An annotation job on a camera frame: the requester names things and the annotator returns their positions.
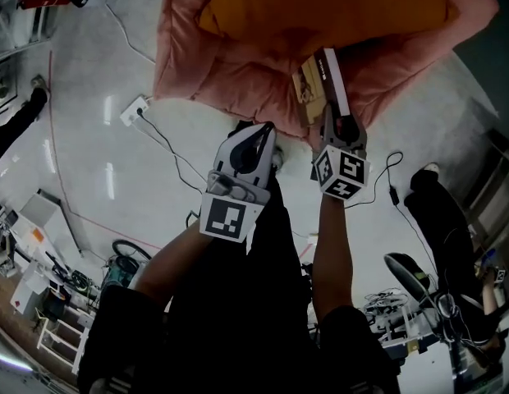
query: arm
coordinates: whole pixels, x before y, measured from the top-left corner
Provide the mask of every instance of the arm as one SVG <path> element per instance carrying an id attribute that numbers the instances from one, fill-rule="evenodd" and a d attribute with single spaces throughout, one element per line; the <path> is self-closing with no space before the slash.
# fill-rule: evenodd
<path id="1" fill-rule="evenodd" d="M 490 315 L 498 308 L 498 302 L 495 299 L 494 285 L 495 273 L 493 269 L 488 271 L 483 283 L 483 309 L 484 315 Z"/>
<path id="2" fill-rule="evenodd" d="M 344 203 L 324 195 L 319 243 L 313 263 L 313 305 L 319 323 L 335 308 L 352 306 L 353 262 L 346 233 Z"/>
<path id="3" fill-rule="evenodd" d="M 211 236 L 199 233 L 199 221 L 196 221 L 150 260 L 136 290 L 165 308 L 179 281 L 212 240 Z"/>

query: wall outlet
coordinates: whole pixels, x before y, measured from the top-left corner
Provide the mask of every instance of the wall outlet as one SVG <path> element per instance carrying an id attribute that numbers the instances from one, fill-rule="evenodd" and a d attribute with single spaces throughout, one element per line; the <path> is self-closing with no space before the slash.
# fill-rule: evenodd
<path id="1" fill-rule="evenodd" d="M 134 121 L 140 118 L 137 113 L 139 108 L 141 108 L 142 113 L 145 113 L 145 111 L 149 109 L 149 104 L 145 101 L 143 96 L 139 96 L 125 111 L 123 111 L 123 114 L 120 116 L 123 124 L 130 127 Z"/>

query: floor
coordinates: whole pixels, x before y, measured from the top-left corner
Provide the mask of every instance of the floor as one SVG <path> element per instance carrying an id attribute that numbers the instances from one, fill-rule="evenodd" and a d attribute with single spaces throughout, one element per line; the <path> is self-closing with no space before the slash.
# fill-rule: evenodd
<path id="1" fill-rule="evenodd" d="M 113 5 L 131 42 L 151 57 L 160 4 L 161 0 L 118 0 Z M 186 216 L 199 210 L 200 198 L 179 181 L 173 158 L 165 150 L 119 119 L 138 95 L 151 95 L 154 66 L 127 47 L 106 8 L 67 8 L 52 44 L 22 56 L 24 95 L 29 95 L 28 81 L 37 73 L 51 82 L 51 107 L 0 162 L 0 197 L 13 208 L 21 208 L 39 188 L 61 198 L 85 250 L 81 271 L 100 282 L 101 266 L 112 255 L 114 239 L 139 241 L 155 254 L 185 228 Z M 483 133 L 493 123 L 491 112 L 484 91 L 452 54 L 369 128 L 370 183 L 384 169 L 386 157 L 401 150 L 404 160 L 391 171 L 392 184 L 402 198 L 408 194 L 412 174 L 429 162 L 439 163 L 443 184 L 460 198 L 486 149 Z M 202 174 L 211 168 L 219 144 L 234 126 L 231 118 L 213 108 L 177 99 L 153 101 L 145 115 Z M 309 147 L 279 139 L 286 163 L 278 179 L 296 233 L 296 249 L 302 253 L 308 244 L 305 236 L 318 231 L 320 192 L 309 180 Z M 51 161 L 45 145 L 52 149 Z M 113 199 L 108 168 L 113 170 Z M 181 169 L 193 185 L 203 185 L 188 167 Z M 355 201 L 372 198 L 370 185 Z M 370 293 L 398 286 L 383 262 L 387 253 L 409 254 L 422 269 L 432 271 L 422 243 L 392 206 L 384 179 L 377 185 L 375 203 L 347 211 L 347 226 L 356 306 L 362 306 Z M 308 250 L 301 259 L 311 261 L 313 253 Z M 448 372 L 451 378 L 449 365 L 442 370 L 442 360 L 449 363 L 446 348 L 436 346 L 430 352 L 421 357 L 441 367 L 432 372 Z M 432 372 L 425 374 L 428 384 Z M 401 377 L 409 379 L 407 374 Z"/>

